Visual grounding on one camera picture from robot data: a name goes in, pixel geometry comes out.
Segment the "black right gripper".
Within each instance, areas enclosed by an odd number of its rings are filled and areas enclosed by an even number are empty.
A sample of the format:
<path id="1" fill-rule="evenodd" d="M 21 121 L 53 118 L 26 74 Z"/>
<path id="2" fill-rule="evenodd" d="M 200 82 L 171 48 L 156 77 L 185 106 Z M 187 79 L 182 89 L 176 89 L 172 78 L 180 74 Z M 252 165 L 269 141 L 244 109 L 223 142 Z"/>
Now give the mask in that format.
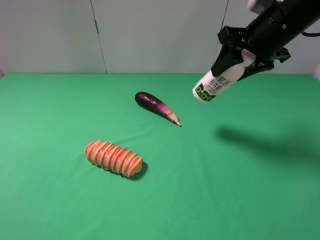
<path id="1" fill-rule="evenodd" d="M 242 63 L 243 49 L 253 53 L 256 59 L 245 68 L 237 81 L 272 70 L 274 61 L 283 63 L 291 57 L 279 38 L 281 34 L 281 28 L 271 17 L 256 18 L 246 28 L 224 26 L 217 35 L 222 48 L 211 67 L 212 75 L 219 76 L 230 67 Z"/>

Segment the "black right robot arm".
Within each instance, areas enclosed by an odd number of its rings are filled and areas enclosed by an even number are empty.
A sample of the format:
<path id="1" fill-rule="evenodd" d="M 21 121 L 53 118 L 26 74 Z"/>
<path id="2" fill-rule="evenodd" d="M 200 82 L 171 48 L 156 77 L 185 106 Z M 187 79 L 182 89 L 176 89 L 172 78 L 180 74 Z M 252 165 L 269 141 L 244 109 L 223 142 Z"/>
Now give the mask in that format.
<path id="1" fill-rule="evenodd" d="M 211 67 L 215 77 L 241 63 L 243 49 L 256 59 L 245 68 L 242 79 L 272 70 L 275 60 L 283 63 L 290 58 L 285 45 L 320 18 L 318 0 L 250 0 L 247 8 L 257 14 L 248 26 L 224 26 L 217 35 L 222 48 Z"/>

